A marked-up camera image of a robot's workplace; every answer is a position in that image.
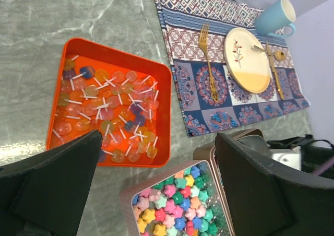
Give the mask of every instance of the blue patterned placemat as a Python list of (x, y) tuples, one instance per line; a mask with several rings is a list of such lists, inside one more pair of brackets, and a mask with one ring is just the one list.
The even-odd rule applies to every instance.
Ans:
[[(176, 91), (188, 136), (224, 131), (279, 117), (309, 107), (294, 70), (285, 39), (259, 35), (253, 26), (261, 9), (227, 0), (155, 0)], [(208, 66), (198, 44), (203, 23), (209, 23), (208, 56), (219, 93), (219, 102), (210, 96)], [(276, 83), (266, 91), (250, 93), (241, 88), (226, 67), (223, 44), (235, 27), (249, 30), (266, 47), (282, 50), (285, 61), (275, 61), (285, 100)]]

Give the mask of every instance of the mug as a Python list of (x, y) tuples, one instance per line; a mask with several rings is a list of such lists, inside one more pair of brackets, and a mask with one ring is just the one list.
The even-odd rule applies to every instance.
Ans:
[[(296, 12), (289, 0), (278, 0), (268, 9), (264, 10), (254, 21), (256, 31), (260, 34), (274, 37), (287, 38), (291, 36), (296, 27), (292, 22), (296, 20)], [(292, 32), (288, 35), (280, 35), (272, 32), (285, 26), (291, 26)]]

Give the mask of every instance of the table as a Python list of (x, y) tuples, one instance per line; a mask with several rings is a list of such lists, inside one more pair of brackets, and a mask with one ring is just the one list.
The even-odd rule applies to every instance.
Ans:
[[(3, 0), (0, 28), (0, 166), (45, 149), (64, 43), (83, 37), (169, 65), (153, 0)], [(306, 110), (245, 128), (266, 139), (311, 133)], [(127, 235), (121, 190), (190, 159), (215, 134), (188, 138), (175, 88), (172, 93), (172, 157), (161, 169), (97, 167), (78, 235)]]

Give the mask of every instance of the cream plate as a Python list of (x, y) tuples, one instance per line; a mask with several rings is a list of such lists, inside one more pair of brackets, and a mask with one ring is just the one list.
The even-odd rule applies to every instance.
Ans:
[(234, 28), (225, 38), (224, 56), (235, 81), (249, 92), (261, 93), (270, 83), (271, 71), (266, 53), (255, 51), (254, 45), (263, 48), (249, 31)]

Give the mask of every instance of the orange tray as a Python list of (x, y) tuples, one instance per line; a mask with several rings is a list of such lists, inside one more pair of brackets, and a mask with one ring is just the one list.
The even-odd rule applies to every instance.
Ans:
[[(106, 154), (106, 159), (103, 163), (98, 163), (99, 166), (117, 166), (117, 167), (147, 167), (158, 168), (164, 166), (171, 154), (171, 94), (172, 94), (172, 74), (169, 68), (163, 64), (147, 60), (129, 53), (118, 51), (116, 49), (94, 43), (82, 38), (72, 38), (68, 40), (63, 48), (61, 62), (59, 64), (58, 80), (56, 84), (56, 91), (52, 106), (52, 113), (50, 118), (49, 131), (46, 138), (46, 149), (55, 147), (55, 141), (58, 139), (53, 133), (52, 129), (55, 121), (59, 90), (61, 86), (63, 64), (66, 57), (73, 57), (79, 55), (75, 60), (75, 72), (79, 74), (79, 69), (83, 66), (92, 66), (95, 70), (104, 69), (108, 73), (121, 71), (126, 74), (130, 70), (137, 72), (138, 77), (151, 75), (155, 81), (158, 82), (157, 89), (159, 90), (158, 102), (159, 107), (153, 119), (156, 121), (155, 134), (159, 137), (156, 147), (158, 153), (154, 159), (150, 159), (146, 154), (141, 154), (140, 159), (136, 162), (130, 162), (126, 157), (123, 163), (116, 163), (111, 160), (111, 155)], [(87, 85), (96, 85), (93, 79), (87, 80)], [(73, 119), (66, 119), (66, 122), (71, 123), (72, 126), (76, 122)], [(76, 138), (85, 134), (88, 131), (78, 132), (72, 129), (70, 136)], [(126, 151), (128, 143), (124, 140), (117, 149)]]

